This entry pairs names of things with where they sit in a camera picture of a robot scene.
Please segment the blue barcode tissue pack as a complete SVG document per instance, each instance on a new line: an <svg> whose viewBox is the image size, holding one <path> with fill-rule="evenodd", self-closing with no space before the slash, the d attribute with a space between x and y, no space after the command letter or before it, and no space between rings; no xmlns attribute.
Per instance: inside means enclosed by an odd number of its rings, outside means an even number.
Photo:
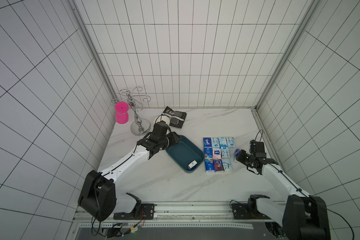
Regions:
<svg viewBox="0 0 360 240"><path fill-rule="evenodd" d="M240 149L236 149L234 152L234 160L237 161L240 155Z"/></svg>

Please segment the light blue striped tissue pack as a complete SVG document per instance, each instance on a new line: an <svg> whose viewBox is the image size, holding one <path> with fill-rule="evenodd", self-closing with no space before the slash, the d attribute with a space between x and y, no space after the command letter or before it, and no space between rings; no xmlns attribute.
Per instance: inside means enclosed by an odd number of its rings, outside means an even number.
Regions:
<svg viewBox="0 0 360 240"><path fill-rule="evenodd" d="M230 159L222 159L224 171L233 171L233 167Z"/></svg>

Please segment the light blue figures tissue pack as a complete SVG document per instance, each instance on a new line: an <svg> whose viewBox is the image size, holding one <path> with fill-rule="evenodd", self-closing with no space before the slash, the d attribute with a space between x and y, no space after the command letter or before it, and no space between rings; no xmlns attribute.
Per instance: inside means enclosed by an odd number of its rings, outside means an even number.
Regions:
<svg viewBox="0 0 360 240"><path fill-rule="evenodd" d="M222 159L229 159L230 158L230 150L227 146L221 147L221 157Z"/></svg>

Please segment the light blue cartoon tissue pack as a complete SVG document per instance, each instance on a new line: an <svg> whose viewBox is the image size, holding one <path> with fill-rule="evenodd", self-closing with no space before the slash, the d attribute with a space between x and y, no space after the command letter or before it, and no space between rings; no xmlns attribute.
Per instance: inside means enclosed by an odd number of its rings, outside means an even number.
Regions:
<svg viewBox="0 0 360 240"><path fill-rule="evenodd" d="M220 147L227 147L228 146L227 138L226 137L219 138L219 144Z"/></svg>

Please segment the pink white Tempo tissue pack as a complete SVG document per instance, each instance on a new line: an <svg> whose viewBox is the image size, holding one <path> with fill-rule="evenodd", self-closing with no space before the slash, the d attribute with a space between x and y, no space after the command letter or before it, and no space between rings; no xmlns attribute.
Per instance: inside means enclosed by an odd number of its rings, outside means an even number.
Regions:
<svg viewBox="0 0 360 240"><path fill-rule="evenodd" d="M212 148L212 150L213 150L213 159L221 159L222 158L221 148Z"/></svg>

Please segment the white Vinda tissue pack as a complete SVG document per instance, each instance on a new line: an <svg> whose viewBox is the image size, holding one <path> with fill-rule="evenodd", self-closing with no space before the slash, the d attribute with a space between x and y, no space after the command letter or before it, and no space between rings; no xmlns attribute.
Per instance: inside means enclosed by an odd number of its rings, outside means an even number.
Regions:
<svg viewBox="0 0 360 240"><path fill-rule="evenodd" d="M188 164L188 169L192 170L194 167L196 167L198 164L197 161L192 161L191 163Z"/></svg>

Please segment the light blue Vinda tissue pack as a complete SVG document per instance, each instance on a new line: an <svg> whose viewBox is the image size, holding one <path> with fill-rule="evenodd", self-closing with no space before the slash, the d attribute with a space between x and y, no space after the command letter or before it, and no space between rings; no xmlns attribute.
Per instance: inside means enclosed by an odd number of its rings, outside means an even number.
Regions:
<svg viewBox="0 0 360 240"><path fill-rule="evenodd" d="M211 138L211 141L212 141L212 147L213 148L219 148L220 147L219 138Z"/></svg>

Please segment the dark blue Tempo tissue pack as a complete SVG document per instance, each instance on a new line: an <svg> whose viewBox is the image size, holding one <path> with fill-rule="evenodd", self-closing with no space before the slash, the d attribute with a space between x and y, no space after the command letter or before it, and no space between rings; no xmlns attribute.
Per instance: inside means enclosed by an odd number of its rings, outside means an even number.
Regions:
<svg viewBox="0 0 360 240"><path fill-rule="evenodd" d="M212 139L211 138L203 138L204 148L212 147Z"/></svg>

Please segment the blue orange Vinda tissue pack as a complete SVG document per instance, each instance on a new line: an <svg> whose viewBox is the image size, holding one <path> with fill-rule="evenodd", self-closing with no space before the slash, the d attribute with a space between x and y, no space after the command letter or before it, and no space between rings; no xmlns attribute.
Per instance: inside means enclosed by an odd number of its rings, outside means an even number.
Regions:
<svg viewBox="0 0 360 240"><path fill-rule="evenodd" d="M213 148L204 148L204 158L213 159Z"/></svg>

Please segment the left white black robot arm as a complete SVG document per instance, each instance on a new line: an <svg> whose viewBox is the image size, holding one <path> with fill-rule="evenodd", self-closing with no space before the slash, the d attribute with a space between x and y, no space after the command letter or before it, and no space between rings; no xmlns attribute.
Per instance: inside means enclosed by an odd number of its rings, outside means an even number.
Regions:
<svg viewBox="0 0 360 240"><path fill-rule="evenodd" d="M117 183L159 151L178 144L180 139L164 121L155 123L153 131L137 141L126 156L102 171L92 170L87 174L78 198L78 206L99 222L114 214L130 219L139 218L141 200L131 193L117 197Z"/></svg>

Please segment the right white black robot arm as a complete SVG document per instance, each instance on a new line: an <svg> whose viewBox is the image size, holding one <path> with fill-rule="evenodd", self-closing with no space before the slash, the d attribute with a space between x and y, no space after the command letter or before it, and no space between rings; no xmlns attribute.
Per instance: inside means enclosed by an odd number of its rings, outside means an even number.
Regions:
<svg viewBox="0 0 360 240"><path fill-rule="evenodd" d="M270 219L289 240L331 239L325 201L303 190L274 159L267 158L263 142L252 140L249 152L237 149L234 157L248 171L267 179L284 200L284 204L278 204L266 195L250 195L246 203L231 201L234 219Z"/></svg>

